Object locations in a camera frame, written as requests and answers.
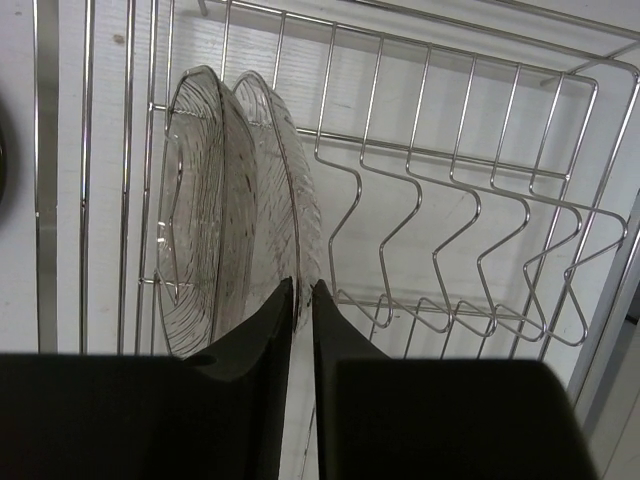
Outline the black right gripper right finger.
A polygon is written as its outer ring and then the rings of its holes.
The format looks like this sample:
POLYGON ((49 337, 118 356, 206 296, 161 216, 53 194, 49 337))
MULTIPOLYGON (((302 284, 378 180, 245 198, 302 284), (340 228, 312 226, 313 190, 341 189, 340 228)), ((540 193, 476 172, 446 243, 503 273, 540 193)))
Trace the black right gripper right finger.
POLYGON ((568 396, 531 360, 399 360, 312 294, 323 479, 593 479, 568 396))

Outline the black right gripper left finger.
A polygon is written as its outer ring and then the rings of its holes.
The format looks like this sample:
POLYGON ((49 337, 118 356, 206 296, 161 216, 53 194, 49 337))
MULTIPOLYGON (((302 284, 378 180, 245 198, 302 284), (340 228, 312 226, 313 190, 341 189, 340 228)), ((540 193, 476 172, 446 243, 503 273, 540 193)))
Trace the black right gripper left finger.
POLYGON ((5 354, 5 479, 275 479, 293 323, 282 281, 186 359, 5 354))

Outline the smoky grey glass plate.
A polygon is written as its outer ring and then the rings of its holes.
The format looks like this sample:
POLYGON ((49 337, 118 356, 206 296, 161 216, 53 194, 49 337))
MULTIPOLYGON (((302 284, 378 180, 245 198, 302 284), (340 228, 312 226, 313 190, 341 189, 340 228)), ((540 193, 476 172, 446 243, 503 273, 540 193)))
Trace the smoky grey glass plate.
POLYGON ((241 323, 257 222, 255 143, 233 92, 206 65, 169 105, 155 275, 167 350, 186 358, 241 323))

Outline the black plate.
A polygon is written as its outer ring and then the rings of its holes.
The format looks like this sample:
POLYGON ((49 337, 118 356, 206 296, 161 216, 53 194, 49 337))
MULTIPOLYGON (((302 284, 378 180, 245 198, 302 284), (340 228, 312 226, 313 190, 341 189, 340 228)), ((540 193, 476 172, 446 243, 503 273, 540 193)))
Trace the black plate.
POLYGON ((10 117, 8 115, 6 105, 4 101, 1 101, 1 217, 4 217, 6 206, 8 203, 8 177, 10 173, 9 168, 9 127, 10 117))

